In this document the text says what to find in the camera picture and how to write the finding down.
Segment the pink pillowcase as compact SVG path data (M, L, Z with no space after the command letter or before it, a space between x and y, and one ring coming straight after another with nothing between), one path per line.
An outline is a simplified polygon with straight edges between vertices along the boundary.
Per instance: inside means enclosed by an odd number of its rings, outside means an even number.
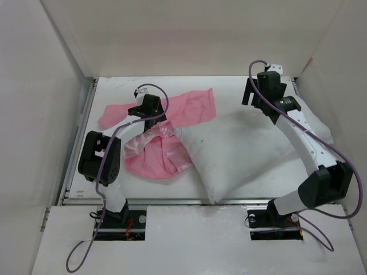
M192 165L174 131L216 117L213 89L169 98L167 120L133 138L123 147L127 172L147 179L171 179Z

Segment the white pillow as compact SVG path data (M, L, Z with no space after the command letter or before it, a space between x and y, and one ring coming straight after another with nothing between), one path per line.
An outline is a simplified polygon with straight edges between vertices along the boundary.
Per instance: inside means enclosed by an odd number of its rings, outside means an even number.
M174 133L212 204L223 199L281 197L307 177L286 136L258 109L242 106Z

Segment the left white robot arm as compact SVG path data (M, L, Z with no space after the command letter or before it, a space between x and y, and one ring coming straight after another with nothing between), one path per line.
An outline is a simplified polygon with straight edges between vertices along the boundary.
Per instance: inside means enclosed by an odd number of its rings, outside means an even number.
M137 106L117 125L103 131L89 131L81 151L78 172L89 182L96 182L103 197L105 217L116 227L128 222L128 202L122 195L117 178L122 147L152 126L165 121L161 98L149 93L137 97Z

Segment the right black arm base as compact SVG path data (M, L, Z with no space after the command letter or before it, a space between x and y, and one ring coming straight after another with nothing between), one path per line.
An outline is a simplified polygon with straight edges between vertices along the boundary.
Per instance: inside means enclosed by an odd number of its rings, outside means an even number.
M278 215L266 209L248 209L247 218L249 227L256 228L286 228L299 226L298 221L291 218L291 214Z

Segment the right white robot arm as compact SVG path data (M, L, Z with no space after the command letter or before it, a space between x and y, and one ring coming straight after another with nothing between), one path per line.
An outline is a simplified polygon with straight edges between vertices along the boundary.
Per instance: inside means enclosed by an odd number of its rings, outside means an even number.
M353 171L327 148L313 139L314 131L293 96L285 96L287 85L280 74L266 71L248 78L242 104L252 105L269 117L300 156L307 178L297 190L269 201L261 217L277 226L290 215L340 200L346 196Z

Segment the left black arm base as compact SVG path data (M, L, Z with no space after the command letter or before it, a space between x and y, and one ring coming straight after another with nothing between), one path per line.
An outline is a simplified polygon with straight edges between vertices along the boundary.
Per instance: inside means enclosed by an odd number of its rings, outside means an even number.
M143 209L129 209L122 218L115 218L111 215L105 214L100 229L127 229L131 224L133 230L143 230L146 228L147 210Z

